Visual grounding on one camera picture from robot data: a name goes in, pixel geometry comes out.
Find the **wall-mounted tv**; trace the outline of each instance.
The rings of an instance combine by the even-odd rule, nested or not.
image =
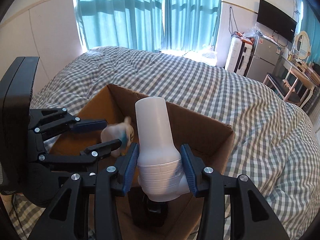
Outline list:
[[[260,0],[257,22],[267,26],[289,42],[293,41],[297,22],[265,0]]]

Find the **robotic arm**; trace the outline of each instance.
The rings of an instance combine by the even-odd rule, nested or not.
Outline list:
[[[38,57],[18,57],[0,82],[0,193],[22,192],[46,207],[30,240],[88,239],[89,194],[95,194],[96,239],[121,240],[115,196],[131,188],[139,146],[98,173],[98,162],[121,146],[113,140],[90,146],[77,156],[49,155],[44,141],[66,131],[89,132],[105,120],[80,120],[62,109],[29,109]],[[198,240],[223,239],[224,195],[231,200],[231,239],[289,239],[277,216],[246,175],[231,178],[206,167],[187,144],[180,155],[189,190],[204,198]],[[0,202],[0,221],[8,223]],[[0,227],[8,239],[13,227]]]

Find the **silver mini fridge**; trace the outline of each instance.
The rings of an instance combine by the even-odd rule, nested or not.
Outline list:
[[[273,72],[279,58],[280,47],[259,36],[252,51],[245,76],[262,83],[267,73]]]

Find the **checkered blanket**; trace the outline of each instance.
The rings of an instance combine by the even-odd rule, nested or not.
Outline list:
[[[230,124],[236,138],[225,175],[247,174],[290,239],[299,239],[308,228],[320,205],[320,151],[311,121],[300,108],[281,101],[263,84],[224,69],[118,47],[95,48],[79,56],[33,97],[32,107],[66,107],[77,114],[109,83]],[[30,206],[18,203],[26,233],[41,213]],[[225,239],[229,235],[226,199]]]

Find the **refrigerator door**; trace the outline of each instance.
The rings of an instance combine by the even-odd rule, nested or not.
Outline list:
[[[258,37],[254,55],[264,59],[265,61],[276,65],[279,54],[277,54],[278,46],[267,39]]]
[[[272,73],[274,69],[275,65],[254,56],[247,73],[247,78],[263,83],[267,73]]]

